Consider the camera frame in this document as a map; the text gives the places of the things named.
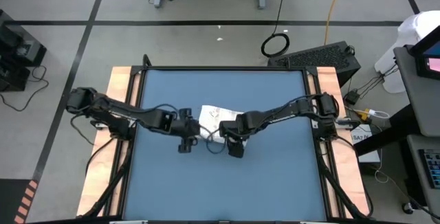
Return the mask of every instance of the white chair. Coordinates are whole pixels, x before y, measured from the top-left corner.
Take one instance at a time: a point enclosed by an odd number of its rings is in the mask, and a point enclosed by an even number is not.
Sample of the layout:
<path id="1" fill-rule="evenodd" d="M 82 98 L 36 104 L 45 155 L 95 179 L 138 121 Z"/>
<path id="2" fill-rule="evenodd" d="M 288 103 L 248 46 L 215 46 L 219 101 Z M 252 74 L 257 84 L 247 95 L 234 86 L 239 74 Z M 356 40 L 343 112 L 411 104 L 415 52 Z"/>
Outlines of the white chair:
<path id="1" fill-rule="evenodd" d="M 421 12 L 407 18 L 397 30 L 396 43 L 374 64 L 377 72 L 384 74 L 394 66 L 393 49 L 404 45 L 414 45 L 440 25 L 440 11 Z M 389 93 L 405 91 L 400 72 L 396 71 L 384 78 L 384 88 Z"/>

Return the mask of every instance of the black metal frame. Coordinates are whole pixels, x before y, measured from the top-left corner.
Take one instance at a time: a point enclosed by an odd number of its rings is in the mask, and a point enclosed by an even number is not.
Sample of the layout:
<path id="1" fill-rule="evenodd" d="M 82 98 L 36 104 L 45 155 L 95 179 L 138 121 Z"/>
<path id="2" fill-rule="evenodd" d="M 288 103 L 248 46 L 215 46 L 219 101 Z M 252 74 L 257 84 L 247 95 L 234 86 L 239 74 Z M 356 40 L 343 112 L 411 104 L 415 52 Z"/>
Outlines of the black metal frame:
<path id="1" fill-rule="evenodd" d="M 126 98 L 125 98 L 126 103 L 130 103 L 130 101 L 131 101 L 131 98 L 133 96 L 133 87 L 134 87 L 135 77 L 140 73 L 139 88 L 137 91 L 136 103 L 135 103 L 136 107 L 140 107 L 140 103 L 142 101 L 143 93 L 144 93 L 144 85 L 145 85 L 145 81 L 146 81 L 146 75 L 148 73 L 148 70 L 150 70 L 150 69 L 163 70 L 163 71 L 182 71 L 182 70 L 188 70 L 188 71 L 300 71 L 302 73 L 302 79 L 304 81 L 305 93 L 310 94 L 309 79 L 308 79 L 309 74 L 311 74 L 313 76 L 313 82 L 314 82 L 314 87 L 315 87 L 316 93 L 320 93 L 320 85 L 319 85 L 319 81 L 318 81 L 318 74 L 317 74 L 316 67 L 291 67 L 289 69 L 280 68 L 280 67 L 213 67 L 213 66 L 177 66 L 177 67 L 172 66 L 172 67 L 169 67 L 169 66 L 151 66 L 151 64 L 149 64 L 149 61 L 147 61 L 147 65 L 132 66 L 130 78 L 129 78 L 129 86 L 128 86 Z M 316 155 L 319 156 L 319 153 L 321 151 L 320 142 L 318 141 L 319 137 L 316 137 L 316 134 L 314 133 L 314 129 L 313 129 L 312 125 L 311 125 L 311 129 L 312 129 L 313 145 L 315 148 L 315 152 L 316 152 Z M 123 141 L 118 140 L 115 156 L 113 158 L 113 166 L 111 169 L 110 180 L 112 180 L 114 178 L 114 176 L 116 175 L 116 173 L 118 171 L 118 166 L 120 163 L 123 143 L 124 143 Z M 135 147 L 135 144 L 134 144 L 135 139 L 133 138 L 132 140 L 128 141 L 128 143 L 132 144 L 132 146 L 129 146 L 129 149 L 131 149 L 131 151 L 133 151 L 134 147 Z M 336 170 L 336 163 L 335 163 L 335 159 L 333 156 L 333 149 L 332 149 L 331 143 L 326 142 L 325 147 L 326 147 L 326 151 L 327 151 L 327 157 L 329 160 L 329 168 L 330 168 L 331 174 L 336 179 L 336 181 L 339 183 L 338 173 Z M 118 201 L 118 211 L 116 213 L 118 216 L 123 216 L 123 214 L 124 214 L 126 196 L 127 196 L 127 188 L 128 188 L 128 180 L 129 180 L 130 171 L 131 171 L 131 161 L 129 162 L 128 168 L 129 168 L 128 172 L 126 172 L 126 174 L 122 178 L 121 192 L 120 192 L 120 197 L 119 197 L 119 201 Z M 329 200 L 329 191 L 327 188 L 327 180 L 322 175 L 322 172 L 321 172 L 321 169 L 319 166 L 318 166 L 318 172 L 320 173 L 320 184 L 321 184 L 322 198 L 323 198 L 326 218 L 327 218 L 327 220 L 334 219 L 335 217 L 332 216 L 331 204 L 330 204 L 330 200 Z M 109 197 L 109 200 L 107 201 L 107 204 L 104 207 L 104 210 L 105 210 L 104 215 L 105 216 L 109 215 L 112 200 L 113 200 L 113 195 L 111 195 Z M 337 202 L 337 206 L 338 206 L 339 217 L 345 218 L 346 215 L 345 215 L 345 211 L 344 211 L 344 206 L 343 206 L 342 201 L 340 200 L 339 197 L 337 197 L 336 202 Z"/>

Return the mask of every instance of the orange striped tape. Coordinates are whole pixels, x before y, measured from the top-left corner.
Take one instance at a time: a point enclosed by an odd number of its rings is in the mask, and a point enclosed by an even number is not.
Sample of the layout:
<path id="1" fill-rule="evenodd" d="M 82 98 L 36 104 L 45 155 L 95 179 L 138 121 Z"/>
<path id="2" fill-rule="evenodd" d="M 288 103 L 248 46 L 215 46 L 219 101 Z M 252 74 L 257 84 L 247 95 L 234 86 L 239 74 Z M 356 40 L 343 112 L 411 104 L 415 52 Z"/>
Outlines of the orange striped tape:
<path id="1" fill-rule="evenodd" d="M 21 204 L 14 218 L 15 223 L 22 224 L 26 221 L 26 217 L 28 216 L 30 206 L 32 205 L 32 200 L 34 199 L 38 186 L 39 185 L 35 180 L 31 180 L 27 185 L 25 194 L 21 199 Z"/>

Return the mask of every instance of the monitor screen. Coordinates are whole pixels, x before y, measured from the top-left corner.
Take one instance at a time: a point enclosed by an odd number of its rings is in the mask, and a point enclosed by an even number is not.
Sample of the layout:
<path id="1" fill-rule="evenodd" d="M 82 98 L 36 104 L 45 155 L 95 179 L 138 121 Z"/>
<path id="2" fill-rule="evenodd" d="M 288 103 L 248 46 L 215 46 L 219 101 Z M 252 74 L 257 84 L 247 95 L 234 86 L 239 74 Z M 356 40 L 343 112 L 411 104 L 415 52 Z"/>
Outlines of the monitor screen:
<path id="1" fill-rule="evenodd" d="M 427 49 L 424 53 L 427 56 L 440 57 L 440 41 L 437 41 L 431 48 Z"/>
<path id="2" fill-rule="evenodd" d="M 440 58 L 429 58 L 428 67 L 430 70 L 440 72 Z"/>

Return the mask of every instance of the yellow cable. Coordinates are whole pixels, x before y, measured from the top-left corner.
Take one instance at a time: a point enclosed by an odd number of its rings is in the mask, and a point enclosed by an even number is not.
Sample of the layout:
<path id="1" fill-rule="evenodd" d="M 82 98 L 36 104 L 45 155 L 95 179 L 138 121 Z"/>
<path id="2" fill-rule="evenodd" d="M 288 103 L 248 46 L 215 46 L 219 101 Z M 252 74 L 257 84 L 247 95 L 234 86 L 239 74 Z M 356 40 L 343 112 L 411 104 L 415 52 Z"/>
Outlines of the yellow cable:
<path id="1" fill-rule="evenodd" d="M 330 11 L 329 11 L 329 16 L 327 17 L 327 23 L 326 23 L 326 25 L 325 25 L 324 45 L 327 44 L 327 37 L 328 37 L 328 34 L 329 34 L 330 16 L 331 16 L 331 12 L 333 12 L 333 7 L 334 7 L 335 3 L 336 3 L 336 0 L 333 0 L 333 1 L 331 2 Z"/>

